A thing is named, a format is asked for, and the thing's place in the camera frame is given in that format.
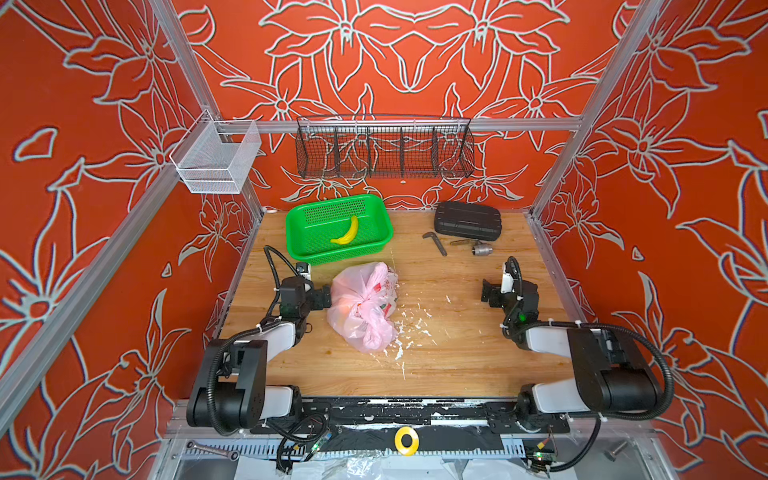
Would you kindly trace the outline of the pink plastic bag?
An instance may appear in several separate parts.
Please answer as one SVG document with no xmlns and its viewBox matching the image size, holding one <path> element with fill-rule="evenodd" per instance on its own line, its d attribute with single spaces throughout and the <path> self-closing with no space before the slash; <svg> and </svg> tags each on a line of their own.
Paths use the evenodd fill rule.
<svg viewBox="0 0 768 480">
<path fill-rule="evenodd" d="M 391 321 L 397 283 L 397 274 L 384 262 L 344 269 L 332 281 L 329 325 L 361 353 L 385 350 L 397 338 Z"/>
</svg>

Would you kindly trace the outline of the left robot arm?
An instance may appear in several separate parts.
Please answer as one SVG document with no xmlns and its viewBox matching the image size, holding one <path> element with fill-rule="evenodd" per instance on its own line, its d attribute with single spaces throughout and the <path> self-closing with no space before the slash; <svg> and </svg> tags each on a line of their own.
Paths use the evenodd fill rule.
<svg viewBox="0 0 768 480">
<path fill-rule="evenodd" d="M 276 248 L 263 248 L 274 297 L 265 316 L 251 329 L 206 347 L 186 407 L 186 423 L 212 428 L 221 436 L 251 430 L 270 420 L 301 415 L 296 386 L 270 386 L 267 367 L 278 354 L 297 346 L 307 332 L 308 317 L 331 307 L 331 288 L 317 287 L 306 262 L 291 263 Z"/>
</svg>

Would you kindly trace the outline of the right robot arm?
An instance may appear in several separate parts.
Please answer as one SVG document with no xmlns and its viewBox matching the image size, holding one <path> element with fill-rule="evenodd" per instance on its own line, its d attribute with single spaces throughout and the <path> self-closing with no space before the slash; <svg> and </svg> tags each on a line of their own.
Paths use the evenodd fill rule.
<svg viewBox="0 0 768 480">
<path fill-rule="evenodd" d="M 618 325 L 541 320 L 538 286 L 524 279 L 515 257 L 504 262 L 499 283 L 482 283 L 481 301 L 503 311 L 502 335 L 518 348 L 572 366 L 568 379 L 521 388 L 513 418 L 523 429 L 559 415 L 645 421 L 671 406 L 675 380 L 658 347 Z"/>
</svg>

